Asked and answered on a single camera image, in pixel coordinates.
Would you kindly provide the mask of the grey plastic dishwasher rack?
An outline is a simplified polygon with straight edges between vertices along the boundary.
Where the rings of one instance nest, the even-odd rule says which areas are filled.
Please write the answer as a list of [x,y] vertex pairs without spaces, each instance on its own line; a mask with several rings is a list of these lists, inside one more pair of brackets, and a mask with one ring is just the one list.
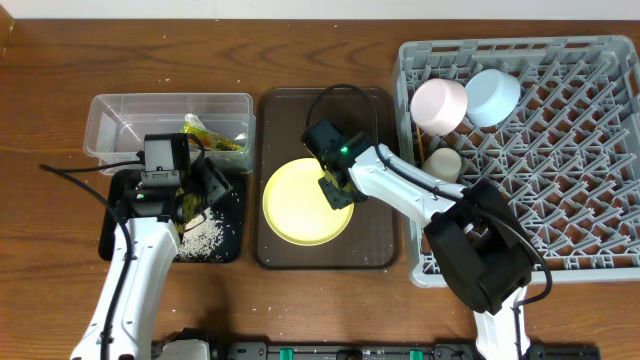
[[499,124],[422,132],[425,160],[448,147],[459,182],[508,199],[557,283],[639,277],[639,57],[622,35],[412,41],[392,79],[401,157],[420,165],[410,101],[425,81],[466,83],[495,69],[520,98]]

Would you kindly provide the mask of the wooden chopstick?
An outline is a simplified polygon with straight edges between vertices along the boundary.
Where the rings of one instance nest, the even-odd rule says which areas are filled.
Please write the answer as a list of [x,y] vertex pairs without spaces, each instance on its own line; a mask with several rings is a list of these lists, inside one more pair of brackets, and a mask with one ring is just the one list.
[[417,144],[419,149],[420,166],[422,166],[425,162],[425,153],[424,153],[422,135],[423,134],[422,134],[421,128],[418,125],[416,125],[416,138],[417,138]]

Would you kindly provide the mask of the clear plastic bin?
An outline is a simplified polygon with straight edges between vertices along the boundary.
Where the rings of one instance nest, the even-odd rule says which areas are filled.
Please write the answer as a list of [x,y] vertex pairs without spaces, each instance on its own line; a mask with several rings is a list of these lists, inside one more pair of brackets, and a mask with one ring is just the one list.
[[89,109],[84,153],[101,165],[135,160],[146,135],[178,133],[188,114],[236,145],[233,151],[207,150],[218,168],[241,174],[253,171],[256,118],[253,99],[246,93],[98,95]]

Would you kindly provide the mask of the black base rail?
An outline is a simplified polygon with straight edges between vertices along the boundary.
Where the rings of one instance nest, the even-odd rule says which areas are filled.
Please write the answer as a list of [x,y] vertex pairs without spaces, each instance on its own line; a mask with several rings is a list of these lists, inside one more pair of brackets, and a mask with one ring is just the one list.
[[330,343],[223,343],[185,329],[151,345],[153,359],[210,360],[464,360],[479,359],[472,344],[422,346],[339,345]]

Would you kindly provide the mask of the rice pile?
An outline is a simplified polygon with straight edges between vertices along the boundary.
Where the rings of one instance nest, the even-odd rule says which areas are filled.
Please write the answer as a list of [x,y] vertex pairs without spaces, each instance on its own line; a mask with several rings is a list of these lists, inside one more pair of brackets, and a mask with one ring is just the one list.
[[230,262],[236,253],[235,235],[232,222],[210,207],[186,225],[175,261]]

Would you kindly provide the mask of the light blue bowl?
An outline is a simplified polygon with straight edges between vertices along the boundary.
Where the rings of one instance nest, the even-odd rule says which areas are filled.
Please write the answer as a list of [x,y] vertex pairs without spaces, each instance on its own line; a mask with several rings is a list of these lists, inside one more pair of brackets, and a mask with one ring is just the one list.
[[467,118],[477,127],[491,127],[505,120],[520,98],[517,78],[495,69],[479,72],[465,85]]

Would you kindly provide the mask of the dark brown serving tray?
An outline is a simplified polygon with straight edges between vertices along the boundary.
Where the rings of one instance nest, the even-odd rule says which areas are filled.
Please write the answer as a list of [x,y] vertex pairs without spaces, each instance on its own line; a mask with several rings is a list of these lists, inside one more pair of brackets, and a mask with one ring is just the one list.
[[[395,211],[371,198],[357,203],[353,216],[333,240],[318,246],[298,246],[276,235],[264,217],[262,196],[271,175],[285,163],[311,154],[301,142],[309,106],[319,88],[274,89],[260,100],[256,151],[255,230],[256,261],[269,270],[368,270],[384,269],[398,258],[400,230]],[[393,101],[379,88],[366,90],[369,99],[352,89],[340,88],[322,97],[312,120],[327,119],[343,133],[371,132],[371,105],[378,115],[379,140],[398,153]]]

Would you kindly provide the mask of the green orange snack wrapper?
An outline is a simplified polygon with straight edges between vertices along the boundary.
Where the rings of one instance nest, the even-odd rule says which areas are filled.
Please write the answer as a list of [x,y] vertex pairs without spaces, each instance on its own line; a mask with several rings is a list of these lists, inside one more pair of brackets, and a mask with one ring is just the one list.
[[242,145],[234,143],[229,138],[208,130],[200,118],[193,113],[186,114],[184,121],[185,124],[181,132],[195,135],[208,151],[240,151],[244,149]]

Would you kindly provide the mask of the white cup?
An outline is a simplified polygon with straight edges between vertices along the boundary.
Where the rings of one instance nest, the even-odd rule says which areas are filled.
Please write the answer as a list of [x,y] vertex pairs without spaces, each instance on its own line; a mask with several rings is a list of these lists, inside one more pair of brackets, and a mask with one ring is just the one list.
[[460,155],[450,148],[439,148],[422,164],[421,169],[440,180],[456,183],[462,168]]

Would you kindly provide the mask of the black waste tray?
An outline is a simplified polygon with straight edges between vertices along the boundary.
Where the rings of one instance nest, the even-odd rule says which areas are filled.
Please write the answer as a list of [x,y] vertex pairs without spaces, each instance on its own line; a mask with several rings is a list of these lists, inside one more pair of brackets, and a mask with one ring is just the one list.
[[[232,184],[233,189],[223,199],[214,204],[212,208],[223,213],[225,217],[232,222],[236,231],[236,253],[230,261],[233,262],[238,258],[241,252],[241,240],[243,236],[244,216],[246,210],[246,182],[244,177],[240,174],[230,172],[223,172],[223,174]],[[117,172],[111,179],[108,201],[110,205],[115,207],[117,203]],[[113,217],[108,211],[105,211],[100,240],[98,243],[98,254],[105,261],[110,261],[112,258],[115,241],[114,230],[116,227],[117,225]]]

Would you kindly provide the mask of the yellow plate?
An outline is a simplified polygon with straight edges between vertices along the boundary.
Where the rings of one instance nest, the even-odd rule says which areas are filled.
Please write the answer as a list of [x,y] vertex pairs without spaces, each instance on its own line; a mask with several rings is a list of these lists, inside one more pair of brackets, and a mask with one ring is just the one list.
[[262,209],[271,230],[298,246],[327,243],[349,224],[354,206],[333,209],[318,183],[324,172],[314,158],[299,158],[279,167],[269,178]]

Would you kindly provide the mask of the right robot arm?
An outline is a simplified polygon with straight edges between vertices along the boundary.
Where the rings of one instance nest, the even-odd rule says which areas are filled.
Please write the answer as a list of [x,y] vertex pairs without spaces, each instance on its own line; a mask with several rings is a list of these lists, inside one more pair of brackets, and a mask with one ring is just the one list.
[[373,197],[422,228],[446,284],[474,313],[476,348],[484,358],[526,354],[520,306],[534,259],[495,188],[437,179],[363,133],[308,133],[302,142],[321,165],[319,185],[332,208]]

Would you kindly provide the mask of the white bowl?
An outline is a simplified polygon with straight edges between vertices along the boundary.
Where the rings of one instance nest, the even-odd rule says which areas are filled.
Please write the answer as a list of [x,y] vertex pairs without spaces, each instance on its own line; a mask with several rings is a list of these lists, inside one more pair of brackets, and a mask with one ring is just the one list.
[[419,86],[409,104],[413,122],[431,136],[444,136],[455,130],[464,119],[467,107],[464,86],[438,78]]

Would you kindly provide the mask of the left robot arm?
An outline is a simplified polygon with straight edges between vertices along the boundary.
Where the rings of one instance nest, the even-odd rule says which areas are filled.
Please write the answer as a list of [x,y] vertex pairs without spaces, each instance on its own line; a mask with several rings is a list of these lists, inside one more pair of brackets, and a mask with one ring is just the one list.
[[190,164],[177,186],[165,171],[124,169],[111,179],[100,243],[111,263],[91,321],[73,359],[150,359],[152,335],[181,226],[212,207],[231,185],[208,157]]

